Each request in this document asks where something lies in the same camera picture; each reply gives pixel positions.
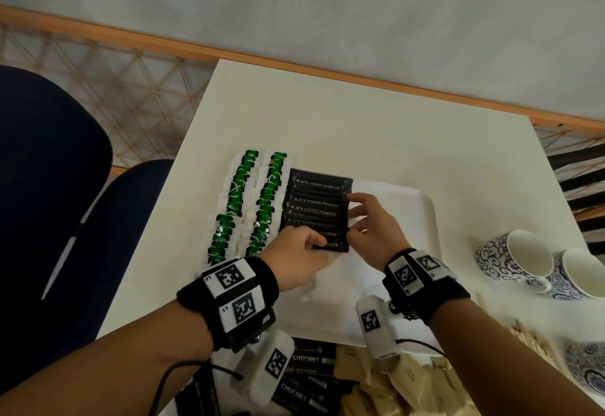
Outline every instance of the person's right hand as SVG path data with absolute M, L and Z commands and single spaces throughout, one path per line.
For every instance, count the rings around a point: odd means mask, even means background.
M 347 233 L 349 245 L 371 267 L 384 272 L 387 262 L 397 253 L 412 247 L 395 217 L 380 205 L 374 195 L 350 193 L 349 201 L 360 202 L 349 209 L 349 218 L 366 216 Z

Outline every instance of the wrist-mounted device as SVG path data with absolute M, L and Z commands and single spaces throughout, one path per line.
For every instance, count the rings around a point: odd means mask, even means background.
M 259 257 L 213 265 L 177 292 L 180 305 L 204 317 L 214 350 L 234 352 L 275 322 L 278 296 L 275 275 Z
M 406 319 L 421 319 L 426 325 L 446 301 L 471 297 L 457 275 L 424 250 L 408 248 L 395 254 L 384 273 L 382 284 L 395 308 Z

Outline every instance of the gray wall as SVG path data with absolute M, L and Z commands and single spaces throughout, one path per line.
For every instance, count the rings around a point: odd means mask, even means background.
M 0 0 L 605 120 L 605 0 Z

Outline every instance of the wire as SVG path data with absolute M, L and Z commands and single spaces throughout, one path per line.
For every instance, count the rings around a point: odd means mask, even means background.
M 158 405 L 160 405 L 160 398 L 162 397 L 162 391 L 164 390 L 164 386 L 166 385 L 166 381 L 168 381 L 170 373 L 180 367 L 201 367 L 202 365 L 206 364 L 207 362 L 204 362 L 203 360 L 185 360 L 184 362 L 177 362 L 168 367 L 168 369 L 164 372 L 162 379 L 160 380 L 160 384 L 158 384 L 157 386 L 157 390 L 155 391 L 155 396 L 151 404 L 151 409 L 149 410 L 149 416 L 155 416 L 155 413 L 157 412 L 157 407 Z M 214 368 L 215 370 L 222 371 L 223 373 L 230 374 L 238 381 L 242 381 L 244 379 L 244 377 L 238 372 L 230 370 L 229 368 L 220 367 L 218 365 L 214 365 L 213 363 L 210 364 L 210 367 Z
M 448 356 L 446 356 L 443 351 L 439 351 L 437 348 L 428 345 L 426 343 L 423 343 L 422 341 L 418 341 L 418 340 L 411 340 L 411 339 L 402 339 L 402 340 L 395 340 L 395 342 L 400 345 L 401 343 L 416 343 L 417 345 L 422 345 L 425 346 L 433 351 L 435 351 L 436 353 L 442 355 L 443 357 L 445 357 L 446 359 L 448 358 Z

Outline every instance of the wooden rail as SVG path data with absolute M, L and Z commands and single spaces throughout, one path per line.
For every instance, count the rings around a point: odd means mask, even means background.
M 23 10 L 20 8 L 6 7 L 0 5 L 0 23 L 32 28 L 42 31 L 55 32 L 76 38 L 85 38 L 96 42 L 111 43 L 113 45 L 127 48 L 135 48 L 153 53 L 173 55 L 179 58 L 187 58 L 196 61 L 204 61 L 216 64 L 220 59 L 239 61 L 268 68 L 281 69 L 284 71 L 297 72 L 309 76 L 331 78 L 342 82 L 356 83 L 375 88 L 388 89 L 402 93 L 423 96 L 443 101 L 451 101 L 476 107 L 484 107 L 495 111 L 510 112 L 512 114 L 526 115 L 533 124 L 544 126 L 556 126 L 570 131 L 582 131 L 592 133 L 605 133 L 605 122 L 591 120 L 590 118 L 573 117 L 571 115 L 558 114 L 555 112 L 522 107 L 469 96 L 433 91 L 402 83 L 387 82 L 375 78 L 353 76 L 342 72 L 327 69 L 314 68 L 300 64 L 278 61 L 235 51 L 222 50 L 196 43 L 183 42 L 172 38 L 153 36 L 142 32 L 134 32 L 121 28 L 102 26 L 69 18 L 47 15 L 43 13 Z

